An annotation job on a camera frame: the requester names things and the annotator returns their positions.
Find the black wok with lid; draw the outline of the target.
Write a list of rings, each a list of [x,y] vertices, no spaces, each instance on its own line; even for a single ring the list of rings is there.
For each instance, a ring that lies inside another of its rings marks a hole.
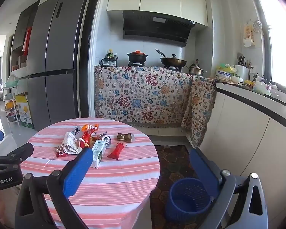
[[[181,59],[176,58],[175,54],[173,54],[172,57],[166,57],[164,55],[164,53],[161,52],[159,49],[155,49],[155,50],[158,52],[158,54],[162,55],[160,60],[164,66],[182,68],[187,63],[187,61],[185,61],[185,60],[181,60]]]

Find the black clay pot orange lid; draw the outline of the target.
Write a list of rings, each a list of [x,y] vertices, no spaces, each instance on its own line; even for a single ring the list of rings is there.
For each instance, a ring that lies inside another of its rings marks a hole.
[[[127,55],[129,58],[129,62],[139,63],[139,64],[144,64],[148,57],[148,55],[142,53],[141,51],[131,52],[131,53],[128,53]]]

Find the black range hood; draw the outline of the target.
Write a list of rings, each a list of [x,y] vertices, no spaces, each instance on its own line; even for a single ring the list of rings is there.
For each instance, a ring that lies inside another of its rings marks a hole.
[[[155,12],[124,10],[123,38],[175,44],[185,47],[196,23],[173,15]]]

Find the orange red snack bag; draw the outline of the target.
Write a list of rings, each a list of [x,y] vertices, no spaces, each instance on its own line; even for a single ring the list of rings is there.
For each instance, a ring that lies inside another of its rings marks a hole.
[[[99,129],[99,124],[91,125],[91,124],[85,124],[81,131],[83,132],[83,135],[81,138],[79,138],[79,147],[80,148],[88,148],[90,147],[90,141],[92,136],[95,132],[97,132]]]

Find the pink striped tablecloth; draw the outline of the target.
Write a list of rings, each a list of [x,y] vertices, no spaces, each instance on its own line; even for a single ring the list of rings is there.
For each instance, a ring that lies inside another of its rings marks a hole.
[[[34,152],[20,165],[22,173],[38,177],[63,169],[75,158],[74,155],[56,157],[55,150],[62,143],[65,133],[76,126],[97,123],[97,133],[108,133],[112,144],[106,148],[99,168],[90,168],[86,173],[70,202],[88,228],[133,228],[150,193],[157,186],[160,161],[151,139],[126,123],[86,117],[50,125],[29,139]],[[118,133],[132,133],[135,141],[118,141]],[[108,158],[117,143],[125,144],[119,159]]]

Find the red snack wrapper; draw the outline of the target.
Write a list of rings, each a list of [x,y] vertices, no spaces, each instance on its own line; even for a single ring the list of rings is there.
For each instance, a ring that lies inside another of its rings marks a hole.
[[[125,144],[124,143],[117,143],[115,149],[113,150],[113,152],[111,152],[107,157],[111,158],[111,159],[115,159],[118,160],[119,156],[121,154],[121,152],[123,151],[123,149],[125,148]]]

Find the yellow white plastic bag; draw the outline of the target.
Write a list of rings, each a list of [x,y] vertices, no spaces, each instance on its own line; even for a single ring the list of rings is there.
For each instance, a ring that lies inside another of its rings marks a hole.
[[[220,64],[215,71],[215,78],[219,81],[229,81],[237,69],[229,64]]]

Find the stainless steel pot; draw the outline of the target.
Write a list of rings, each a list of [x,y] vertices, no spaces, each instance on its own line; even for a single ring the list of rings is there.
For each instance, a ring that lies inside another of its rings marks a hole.
[[[192,63],[188,69],[189,74],[193,76],[202,76],[205,73],[205,71],[199,66],[199,59],[196,59],[196,61]]]

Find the yellow cardboard box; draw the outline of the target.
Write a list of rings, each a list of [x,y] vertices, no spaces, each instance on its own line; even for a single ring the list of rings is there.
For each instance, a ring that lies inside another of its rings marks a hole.
[[[16,103],[18,105],[18,111],[20,115],[20,121],[22,126],[34,129],[34,124],[30,112],[28,93],[23,92],[15,96]]]

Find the brown snack wrapper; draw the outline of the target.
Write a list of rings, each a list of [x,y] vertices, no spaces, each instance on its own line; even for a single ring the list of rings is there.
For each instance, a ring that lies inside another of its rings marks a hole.
[[[123,141],[126,143],[132,143],[135,141],[135,135],[132,133],[118,133],[117,134],[117,140],[118,141]]]

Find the crushed silver drink can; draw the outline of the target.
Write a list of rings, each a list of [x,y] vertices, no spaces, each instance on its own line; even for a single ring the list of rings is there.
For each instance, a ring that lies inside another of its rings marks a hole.
[[[99,137],[98,137],[98,140],[104,141],[106,147],[108,147],[108,146],[112,143],[112,140],[111,140],[111,138],[107,135],[107,133],[102,133],[102,134],[100,134]]]

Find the green white milk carton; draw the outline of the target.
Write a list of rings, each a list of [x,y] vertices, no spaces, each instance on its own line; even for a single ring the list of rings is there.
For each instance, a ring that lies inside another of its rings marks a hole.
[[[96,142],[92,146],[92,152],[93,152],[93,160],[91,164],[92,168],[94,169],[99,168],[105,150],[106,150],[106,142],[99,139],[96,140]]]

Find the white tiered storage rack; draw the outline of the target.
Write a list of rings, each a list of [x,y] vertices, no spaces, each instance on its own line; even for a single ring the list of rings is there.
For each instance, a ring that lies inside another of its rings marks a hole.
[[[19,126],[20,115],[18,105],[16,104],[16,95],[18,94],[19,78],[11,74],[3,86],[3,101],[5,104],[4,110],[6,112],[7,122],[16,123]]]

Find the patterned fu-character cloth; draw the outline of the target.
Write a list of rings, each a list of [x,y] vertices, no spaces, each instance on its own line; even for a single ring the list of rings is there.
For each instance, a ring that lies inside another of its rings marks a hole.
[[[155,128],[181,128],[198,147],[216,98],[213,79],[162,67],[94,69],[96,117]]]

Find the white newspaper wrapper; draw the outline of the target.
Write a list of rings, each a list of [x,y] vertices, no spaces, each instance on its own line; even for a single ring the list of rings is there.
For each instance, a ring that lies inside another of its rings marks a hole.
[[[62,143],[56,148],[56,156],[64,157],[77,154],[79,154],[78,139],[71,132],[67,132]]]

